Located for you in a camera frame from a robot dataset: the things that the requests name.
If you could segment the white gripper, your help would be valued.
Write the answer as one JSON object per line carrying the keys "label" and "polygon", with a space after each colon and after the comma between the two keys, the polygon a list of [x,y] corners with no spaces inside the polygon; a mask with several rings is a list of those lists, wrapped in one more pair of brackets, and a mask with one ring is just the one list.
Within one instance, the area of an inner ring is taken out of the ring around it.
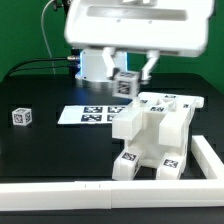
{"label": "white gripper", "polygon": [[77,48],[103,48],[106,78],[119,72],[117,50],[147,52],[141,80],[148,81],[160,53],[197,57],[206,48],[214,0],[73,0],[66,41]]}

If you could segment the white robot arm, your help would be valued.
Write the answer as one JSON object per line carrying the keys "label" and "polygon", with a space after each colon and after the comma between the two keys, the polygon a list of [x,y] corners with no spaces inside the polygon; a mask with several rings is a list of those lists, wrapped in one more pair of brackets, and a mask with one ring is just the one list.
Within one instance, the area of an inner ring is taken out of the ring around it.
{"label": "white robot arm", "polygon": [[127,54],[145,54],[142,79],[161,55],[197,57],[208,42],[215,0],[72,0],[65,24],[68,44],[81,50],[78,79],[108,83],[127,68]]}

